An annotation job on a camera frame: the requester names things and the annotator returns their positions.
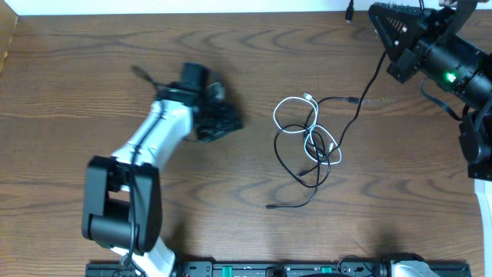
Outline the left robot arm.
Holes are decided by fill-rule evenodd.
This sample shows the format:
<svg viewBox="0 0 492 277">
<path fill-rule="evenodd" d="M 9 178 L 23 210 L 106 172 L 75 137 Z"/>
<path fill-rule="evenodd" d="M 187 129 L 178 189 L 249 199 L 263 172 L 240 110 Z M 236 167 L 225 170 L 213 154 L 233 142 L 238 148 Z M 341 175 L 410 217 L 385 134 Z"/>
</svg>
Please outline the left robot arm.
<svg viewBox="0 0 492 277">
<path fill-rule="evenodd" d="M 221 75 L 193 62 L 175 82 L 163 83 L 143 68 L 132 72 L 155 90 L 147 118 L 111 156 L 94 156 L 85 173 L 81 233 L 120 256 L 90 262 L 87 276 L 181 276 L 176 254 L 161 238 L 160 173 L 189 135 L 213 142 L 243 127 L 226 99 Z"/>
</svg>

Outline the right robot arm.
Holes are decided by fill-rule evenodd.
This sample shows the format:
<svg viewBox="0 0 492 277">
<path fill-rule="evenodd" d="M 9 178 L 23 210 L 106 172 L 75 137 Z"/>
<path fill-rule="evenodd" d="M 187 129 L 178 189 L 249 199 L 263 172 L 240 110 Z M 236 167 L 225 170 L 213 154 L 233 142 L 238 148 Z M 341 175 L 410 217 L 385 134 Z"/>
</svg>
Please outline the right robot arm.
<svg viewBox="0 0 492 277">
<path fill-rule="evenodd" d="M 491 56 L 458 32 L 478 0 L 441 1 L 440 9 L 375 2 L 368 9 L 391 60 L 387 72 L 405 83 L 422 72 L 464 104 L 460 148 L 474 181 L 484 235 L 484 274 L 491 274 Z"/>
</svg>

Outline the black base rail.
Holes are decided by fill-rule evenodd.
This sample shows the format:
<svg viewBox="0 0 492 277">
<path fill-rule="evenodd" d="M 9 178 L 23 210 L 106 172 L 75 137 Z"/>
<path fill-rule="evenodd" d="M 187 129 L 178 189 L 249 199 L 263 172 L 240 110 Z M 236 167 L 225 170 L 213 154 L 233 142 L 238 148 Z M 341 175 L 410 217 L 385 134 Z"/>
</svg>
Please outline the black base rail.
<svg viewBox="0 0 492 277">
<path fill-rule="evenodd" d="M 429 265 L 439 276 L 468 277 L 472 276 L 470 266 L 460 263 L 444 263 Z M 342 262 L 325 264 L 266 264 L 266 263 L 213 263 L 185 262 L 172 270 L 171 277 L 267 277 L 267 276 L 377 276 L 374 262 Z M 85 266 L 85 277 L 116 277 L 116 276 L 156 276 L 146 272 L 141 274 L 136 269 L 118 269 L 116 263 L 88 263 Z"/>
</svg>

